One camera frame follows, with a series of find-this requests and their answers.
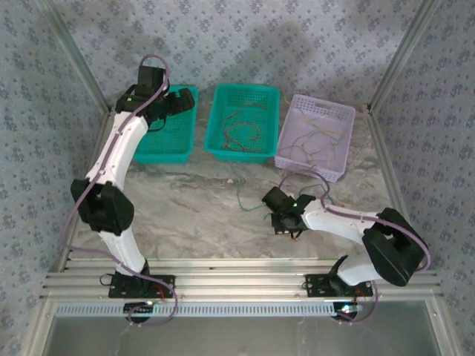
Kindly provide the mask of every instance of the gray marble table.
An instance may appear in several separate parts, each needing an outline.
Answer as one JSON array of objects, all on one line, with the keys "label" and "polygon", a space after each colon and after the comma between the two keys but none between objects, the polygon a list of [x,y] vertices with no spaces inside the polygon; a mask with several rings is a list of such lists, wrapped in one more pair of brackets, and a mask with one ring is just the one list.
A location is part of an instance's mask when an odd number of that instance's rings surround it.
[{"label": "gray marble table", "polygon": [[[237,182],[244,182],[244,207],[260,205],[261,198],[286,175],[270,159],[265,165],[217,161],[203,147],[209,103],[198,108],[194,150],[185,165],[132,163],[125,179],[125,194],[135,206],[132,228],[147,258],[336,258],[357,247],[345,239],[306,231],[294,241],[274,235],[267,208],[242,211],[236,198]],[[288,107],[281,108],[281,121]],[[331,195],[348,208],[380,211],[390,206],[381,167],[366,115],[358,112],[345,175],[332,184]],[[295,175],[284,184],[297,194],[311,177]],[[308,194],[319,196],[320,188]],[[105,249],[97,233],[80,224],[73,244]],[[94,255],[73,253],[74,259]]]}]

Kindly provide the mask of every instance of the patterned wallpaper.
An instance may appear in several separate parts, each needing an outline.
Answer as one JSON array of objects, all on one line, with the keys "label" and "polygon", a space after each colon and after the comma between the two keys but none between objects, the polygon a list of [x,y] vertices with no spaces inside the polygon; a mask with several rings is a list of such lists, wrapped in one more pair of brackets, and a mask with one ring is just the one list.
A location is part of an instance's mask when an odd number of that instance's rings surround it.
[{"label": "patterned wallpaper", "polygon": [[207,97],[257,82],[361,104],[373,95],[420,0],[55,0],[110,102],[163,54],[175,84]]},{"label": "patterned wallpaper", "polygon": [[0,51],[0,355],[18,355],[102,115],[33,1],[2,2]]},{"label": "patterned wallpaper", "polygon": [[475,3],[443,1],[378,119],[412,222],[475,355]]}]

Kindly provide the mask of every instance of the lavender plastic basket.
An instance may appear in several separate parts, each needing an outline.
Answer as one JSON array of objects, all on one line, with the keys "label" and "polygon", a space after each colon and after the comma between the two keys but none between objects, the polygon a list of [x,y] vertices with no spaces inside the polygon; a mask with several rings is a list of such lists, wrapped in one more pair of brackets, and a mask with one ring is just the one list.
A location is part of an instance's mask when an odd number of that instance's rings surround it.
[{"label": "lavender plastic basket", "polygon": [[329,182],[344,174],[350,150],[355,108],[304,95],[294,95],[279,136],[275,167]]}]

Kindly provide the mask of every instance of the green plastic basket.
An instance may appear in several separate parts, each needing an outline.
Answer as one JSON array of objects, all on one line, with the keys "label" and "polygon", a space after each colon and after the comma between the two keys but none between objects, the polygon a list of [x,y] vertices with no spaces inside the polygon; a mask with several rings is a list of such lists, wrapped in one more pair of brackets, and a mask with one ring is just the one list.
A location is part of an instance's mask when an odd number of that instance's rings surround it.
[{"label": "green plastic basket", "polygon": [[[170,93],[188,88],[194,107],[184,113],[169,116],[160,131],[147,133],[135,150],[134,159],[145,164],[186,163],[193,151],[194,125],[198,107],[198,89],[193,86],[171,85]],[[161,128],[163,121],[154,122],[150,129]]]},{"label": "green plastic basket", "polygon": [[205,149],[220,160],[265,163],[277,152],[279,103],[279,90],[274,87],[218,85]]}]

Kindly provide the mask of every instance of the glass panel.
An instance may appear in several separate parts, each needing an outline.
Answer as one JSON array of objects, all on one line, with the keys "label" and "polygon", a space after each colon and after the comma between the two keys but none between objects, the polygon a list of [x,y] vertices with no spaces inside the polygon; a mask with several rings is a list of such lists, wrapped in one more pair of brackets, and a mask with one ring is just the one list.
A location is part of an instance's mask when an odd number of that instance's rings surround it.
[{"label": "glass panel", "polygon": [[121,317],[57,317],[44,356],[440,355],[424,303],[381,303],[361,324],[329,317],[177,317],[152,328]]}]

